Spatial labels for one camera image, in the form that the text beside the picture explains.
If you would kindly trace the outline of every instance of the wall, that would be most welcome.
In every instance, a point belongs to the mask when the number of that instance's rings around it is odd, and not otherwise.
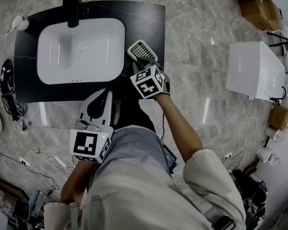
[[[288,27],[288,0],[273,1],[282,10],[285,26]],[[286,83],[288,84],[288,75],[285,78]],[[282,104],[288,107],[288,100],[285,99]],[[256,175],[265,181],[269,189],[266,203],[266,216],[268,218],[273,217],[288,203],[288,131],[286,139],[282,143],[271,144],[269,143],[268,146],[280,156],[281,164],[270,166],[260,163],[256,172]]]

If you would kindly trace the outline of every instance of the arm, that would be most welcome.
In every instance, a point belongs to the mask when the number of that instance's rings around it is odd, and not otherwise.
[[[85,187],[92,175],[94,164],[79,161],[61,192],[61,201],[65,204],[76,202],[80,206]]]
[[[201,139],[180,113],[170,96],[159,94],[155,96],[155,100],[167,118],[169,128],[183,160],[187,162],[195,152],[203,149]]]

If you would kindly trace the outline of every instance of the cardboard box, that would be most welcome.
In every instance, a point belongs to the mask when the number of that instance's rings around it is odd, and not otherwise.
[[[273,105],[268,117],[268,124],[276,130],[284,131],[288,122],[288,109],[281,105]]]
[[[284,27],[277,6],[271,0],[239,0],[242,16],[261,30],[276,32]]]

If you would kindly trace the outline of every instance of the faucet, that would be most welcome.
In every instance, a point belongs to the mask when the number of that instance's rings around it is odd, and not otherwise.
[[[286,95],[287,95],[287,91],[286,91],[286,89],[285,89],[284,86],[282,86],[282,88],[283,88],[283,90],[285,91],[285,95],[284,95],[283,97],[281,97],[281,98],[273,98],[273,97],[270,97],[270,100],[271,100],[271,101],[279,104],[279,100],[284,100],[284,98],[285,98]]]
[[[63,8],[67,17],[67,26],[74,28],[79,25],[81,0],[63,0]]]

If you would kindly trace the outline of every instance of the cup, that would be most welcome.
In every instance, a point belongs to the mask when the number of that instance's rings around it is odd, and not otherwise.
[[[29,21],[22,14],[16,15],[12,22],[12,30],[24,31],[29,26]]]

